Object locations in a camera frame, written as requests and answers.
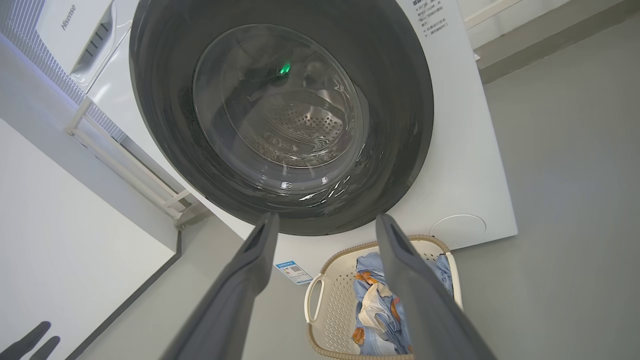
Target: white panel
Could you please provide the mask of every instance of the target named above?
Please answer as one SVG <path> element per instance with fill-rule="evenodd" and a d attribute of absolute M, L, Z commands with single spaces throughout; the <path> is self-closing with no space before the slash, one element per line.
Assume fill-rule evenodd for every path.
<path fill-rule="evenodd" d="M 458 5 L 446 0 L 417 2 L 418 6 L 436 5 L 423 15 L 442 7 L 433 14 L 430 24 L 421 26 L 419 17 L 423 15 L 418 14 L 422 10 L 416 10 L 413 0 L 398 0 L 398 3 L 413 23 L 425 49 L 436 108 L 426 162 L 413 186 L 389 214 L 408 234 L 428 234 L 435 223 L 453 215 L 474 215 L 486 222 L 486 232 L 480 239 L 476 236 L 467 238 L 464 236 L 468 233 L 466 229 L 460 229 L 459 234 L 454 234 L 454 248 L 515 235 L 517 228 L 500 152 Z M 443 23 L 430 28 L 443 19 Z M 240 237 L 249 235 L 253 229 L 251 224 L 229 215 L 195 191 L 158 149 L 133 95 L 128 48 L 118 47 L 88 96 Z M 373 223 L 329 236 L 281 234 L 274 263 L 295 261 L 306 272 L 315 275 L 336 252 L 375 238 Z"/>
<path fill-rule="evenodd" d="M 47 0 L 36 30 L 62 69 L 71 74 L 111 0 Z"/>
<path fill-rule="evenodd" d="M 0 2 L 0 33 L 15 45 L 34 66 L 38 67 L 53 83 L 55 83 L 71 100 L 80 104 L 84 100 L 84 92 L 62 70 L 56 59 L 49 52 L 36 31 L 36 21 L 44 6 L 44 0 L 4 0 Z M 130 16 L 129 8 L 137 5 L 136 1 L 128 1 L 125 10 L 119 6 L 119 13 Z M 117 142 L 121 142 L 126 135 L 95 105 L 87 111 L 103 129 Z"/>
<path fill-rule="evenodd" d="M 64 359 L 173 252 L 3 120 L 0 169 L 0 349 L 46 320 Z"/>

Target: orange pattern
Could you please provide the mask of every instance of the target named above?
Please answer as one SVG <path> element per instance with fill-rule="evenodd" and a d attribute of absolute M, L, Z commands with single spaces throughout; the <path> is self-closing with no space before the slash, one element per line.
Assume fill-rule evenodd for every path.
<path fill-rule="evenodd" d="M 400 298 L 396 297 L 392 302 L 391 302 L 391 314 L 394 316 L 394 318 L 396 318 L 396 321 L 398 321 L 398 323 L 400 322 L 400 314 L 398 314 L 398 311 L 396 310 L 396 304 L 400 302 Z"/>
<path fill-rule="evenodd" d="M 353 341 L 356 344 L 363 345 L 364 344 L 364 329 L 361 328 L 361 327 L 357 327 L 353 331 L 353 335 L 351 335 L 351 337 L 353 338 Z"/>
<path fill-rule="evenodd" d="M 378 282 L 378 280 L 371 277 L 371 273 L 368 271 L 363 271 L 362 273 L 358 272 L 356 274 L 356 280 L 364 281 L 369 285 L 373 285 Z"/>

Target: white washing machine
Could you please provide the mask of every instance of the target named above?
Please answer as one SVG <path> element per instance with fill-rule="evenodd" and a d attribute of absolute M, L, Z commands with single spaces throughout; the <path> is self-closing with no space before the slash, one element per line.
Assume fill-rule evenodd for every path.
<path fill-rule="evenodd" d="M 278 212 L 296 282 L 378 213 L 452 249 L 517 233 L 456 1 L 48 0 L 38 31 L 240 237 Z"/>

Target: hisense logo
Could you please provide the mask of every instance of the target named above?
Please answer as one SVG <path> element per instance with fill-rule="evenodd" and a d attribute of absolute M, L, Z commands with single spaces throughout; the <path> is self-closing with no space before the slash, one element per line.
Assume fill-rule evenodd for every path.
<path fill-rule="evenodd" d="M 69 10 L 69 13 L 67 14 L 67 18 L 62 20 L 62 30 L 66 31 L 67 30 L 67 26 L 69 25 L 69 22 L 71 21 L 71 18 L 74 16 L 74 12 L 76 11 L 76 6 L 75 5 L 71 5 L 71 9 Z"/>

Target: green indicator light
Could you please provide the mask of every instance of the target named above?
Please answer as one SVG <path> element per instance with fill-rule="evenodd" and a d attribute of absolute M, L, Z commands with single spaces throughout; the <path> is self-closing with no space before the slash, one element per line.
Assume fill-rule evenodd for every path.
<path fill-rule="evenodd" d="M 282 69 L 280 69 L 280 75 L 284 75 L 284 74 L 288 73 L 289 70 L 291 70 L 291 64 L 290 63 L 284 64 L 282 66 Z"/>

